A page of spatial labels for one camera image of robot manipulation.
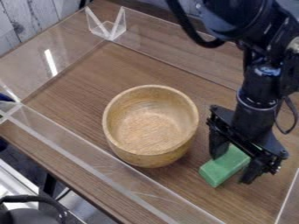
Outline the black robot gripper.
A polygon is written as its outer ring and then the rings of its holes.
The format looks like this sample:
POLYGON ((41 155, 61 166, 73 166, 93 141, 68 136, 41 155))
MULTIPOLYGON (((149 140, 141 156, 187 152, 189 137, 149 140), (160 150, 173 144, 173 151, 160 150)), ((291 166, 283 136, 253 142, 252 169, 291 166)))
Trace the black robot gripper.
POLYGON ((273 134, 273 126, 281 104, 288 97, 248 95, 236 93, 237 104, 233 110, 220 105, 209 106, 209 155, 221 157, 231 144, 248 156, 249 163, 239 182, 249 185, 264 173, 276 174, 281 162, 288 159, 288 151, 273 134))

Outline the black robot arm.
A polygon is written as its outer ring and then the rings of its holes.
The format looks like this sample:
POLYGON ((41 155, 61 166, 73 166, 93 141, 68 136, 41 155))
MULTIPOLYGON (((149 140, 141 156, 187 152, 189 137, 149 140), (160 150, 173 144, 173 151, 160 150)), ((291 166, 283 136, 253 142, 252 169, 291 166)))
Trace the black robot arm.
POLYGON ((235 109, 209 107, 209 154, 220 158, 231 145, 249 156, 240 182, 275 174, 288 151, 273 130, 283 104, 299 92, 299 20, 276 0, 201 0, 211 35, 243 50, 241 87, 235 109))

